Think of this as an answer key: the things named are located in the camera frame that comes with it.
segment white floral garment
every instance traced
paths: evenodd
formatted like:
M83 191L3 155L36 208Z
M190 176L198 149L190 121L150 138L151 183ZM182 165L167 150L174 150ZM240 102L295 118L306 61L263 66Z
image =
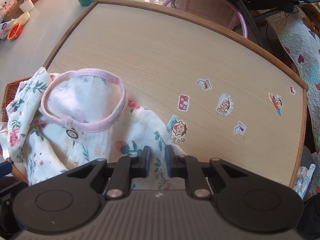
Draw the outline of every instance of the white floral garment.
M175 145L166 125L148 109L127 99L117 76L96 69L48 74L40 68L7 106L7 151L36 184L97 158L116 162L151 147L149 177L134 179L135 189L183 189L168 178L164 148ZM72 136L67 134L71 129Z

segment wooden table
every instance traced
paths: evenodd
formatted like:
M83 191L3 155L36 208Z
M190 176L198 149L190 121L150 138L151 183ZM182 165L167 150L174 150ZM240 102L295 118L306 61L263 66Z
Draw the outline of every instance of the wooden table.
M180 147L200 161L220 157L293 186L305 136L308 86L264 49L211 21L133 0L94 0L44 67L49 73L100 68L120 76L131 100L167 124L188 125ZM196 82L209 79L204 91ZM290 93L294 87L296 93ZM216 111L231 96L231 114ZM280 95L281 116L269 100ZM190 96L187 112L177 109ZM238 121L247 128L234 134Z

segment white quilted blanket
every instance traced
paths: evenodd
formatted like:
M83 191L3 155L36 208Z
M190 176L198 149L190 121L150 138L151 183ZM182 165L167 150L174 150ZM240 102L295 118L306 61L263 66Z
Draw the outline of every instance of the white quilted blanket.
M297 8L292 14L279 13L267 18L276 31L288 55L293 60L300 77L308 84L308 108L311 116L316 152L314 178L308 198L320 193L320 39L303 23L304 12Z

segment gray ribbed surface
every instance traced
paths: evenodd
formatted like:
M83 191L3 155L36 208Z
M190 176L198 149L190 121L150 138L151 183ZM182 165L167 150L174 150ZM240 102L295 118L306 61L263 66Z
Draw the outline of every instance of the gray ribbed surface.
M90 224L60 236L23 231L17 240L302 240L295 231L256 235L222 220L208 201L190 198L184 190L132 191L110 201Z

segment purple metal hoop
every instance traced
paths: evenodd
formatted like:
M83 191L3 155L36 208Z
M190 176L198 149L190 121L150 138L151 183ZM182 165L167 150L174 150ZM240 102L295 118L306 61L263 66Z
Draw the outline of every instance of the purple metal hoop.
M173 1L173 0L165 0L162 3L162 5L167 6L171 1ZM246 25L246 23L244 21L244 18L242 16L242 14L240 13L240 11L229 0L221 0L221 1L224 1L234 11L234 15L233 15L233 18L232 18L229 26L228 26L228 29L232 30L233 27L235 26L237 20L239 20L240 24L241 24L241 27L242 27L242 36L244 36L245 38L248 38L247 25ZM191 2L191 0L186 0L185 1L184 8L183 8L183 10L185 12L188 11L190 2Z

